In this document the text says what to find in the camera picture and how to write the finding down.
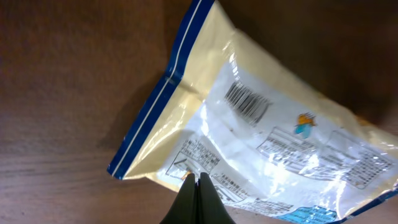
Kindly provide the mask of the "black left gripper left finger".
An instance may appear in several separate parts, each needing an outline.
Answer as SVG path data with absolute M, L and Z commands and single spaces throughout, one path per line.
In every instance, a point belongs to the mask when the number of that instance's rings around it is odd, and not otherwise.
M 188 174 L 170 210 L 160 224 L 194 224 L 197 212 L 195 175 Z

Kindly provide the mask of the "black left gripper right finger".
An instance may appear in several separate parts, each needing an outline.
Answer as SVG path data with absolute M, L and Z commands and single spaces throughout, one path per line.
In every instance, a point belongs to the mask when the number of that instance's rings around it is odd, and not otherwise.
M 197 183 L 199 224 L 235 224 L 226 211 L 210 176 L 202 172 Z

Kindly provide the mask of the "yellow chip bag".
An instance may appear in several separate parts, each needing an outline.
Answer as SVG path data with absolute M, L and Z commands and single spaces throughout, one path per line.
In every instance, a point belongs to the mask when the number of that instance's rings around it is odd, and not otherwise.
M 342 223 L 397 195 L 397 138 L 317 93 L 201 0 L 108 172 L 174 191 L 205 172 L 227 206 Z

